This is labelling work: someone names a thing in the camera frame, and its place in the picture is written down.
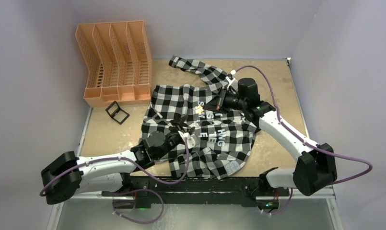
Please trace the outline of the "black white plaid shirt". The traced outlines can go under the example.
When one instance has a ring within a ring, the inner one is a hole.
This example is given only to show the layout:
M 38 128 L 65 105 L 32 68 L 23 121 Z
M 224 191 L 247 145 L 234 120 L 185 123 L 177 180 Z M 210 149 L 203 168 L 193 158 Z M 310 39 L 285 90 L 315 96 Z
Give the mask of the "black white plaid shirt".
M 189 157 L 185 146 L 179 144 L 160 158 L 169 163 L 172 177 L 186 174 L 222 179 L 233 175 L 249 159 L 259 129 L 237 110 L 226 114 L 205 111 L 201 115 L 195 111 L 228 84 L 227 73 L 199 60 L 177 56 L 170 59 L 169 65 L 198 75 L 205 86 L 157 85 L 143 118 L 140 138 L 145 139 L 155 131 L 167 134 L 171 120 L 185 116 L 184 126 L 194 128 L 198 144 L 190 150 Z

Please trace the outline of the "gold glitter brooch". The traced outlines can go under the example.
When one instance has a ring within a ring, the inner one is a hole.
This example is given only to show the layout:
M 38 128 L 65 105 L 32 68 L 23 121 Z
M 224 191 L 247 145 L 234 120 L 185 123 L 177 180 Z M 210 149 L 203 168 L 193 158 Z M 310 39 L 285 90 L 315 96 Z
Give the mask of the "gold glitter brooch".
M 198 114 L 198 115 L 203 115 L 204 114 L 204 109 L 201 105 L 198 105 L 195 107 L 195 114 Z

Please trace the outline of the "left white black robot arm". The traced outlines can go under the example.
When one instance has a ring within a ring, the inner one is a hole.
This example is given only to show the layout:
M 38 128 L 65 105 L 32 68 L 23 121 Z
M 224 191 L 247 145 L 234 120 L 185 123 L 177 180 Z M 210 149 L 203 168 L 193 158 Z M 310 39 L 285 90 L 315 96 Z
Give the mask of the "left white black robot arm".
M 146 170 L 183 144 L 186 150 L 195 146 L 195 128 L 185 122 L 186 116 L 170 121 L 168 133 L 154 131 L 129 150 L 99 157 L 76 156 L 67 151 L 41 171 L 43 188 L 39 195 L 47 204 L 62 203 L 74 195 L 88 192 L 117 192 L 127 196 L 132 182 L 126 175 Z

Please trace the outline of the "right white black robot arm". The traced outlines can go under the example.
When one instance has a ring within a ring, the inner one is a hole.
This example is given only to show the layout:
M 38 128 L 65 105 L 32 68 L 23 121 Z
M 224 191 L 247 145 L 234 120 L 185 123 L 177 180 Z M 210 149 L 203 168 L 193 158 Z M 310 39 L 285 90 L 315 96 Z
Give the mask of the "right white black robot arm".
M 261 100 L 253 78 L 238 80 L 237 89 L 222 87 L 203 109 L 223 114 L 230 110 L 242 112 L 247 121 L 273 137 L 293 157 L 296 162 L 293 169 L 275 167 L 260 174 L 261 193 L 270 195 L 282 187 L 295 188 L 311 196 L 337 180 L 333 148 L 307 138 L 288 124 L 277 106 Z

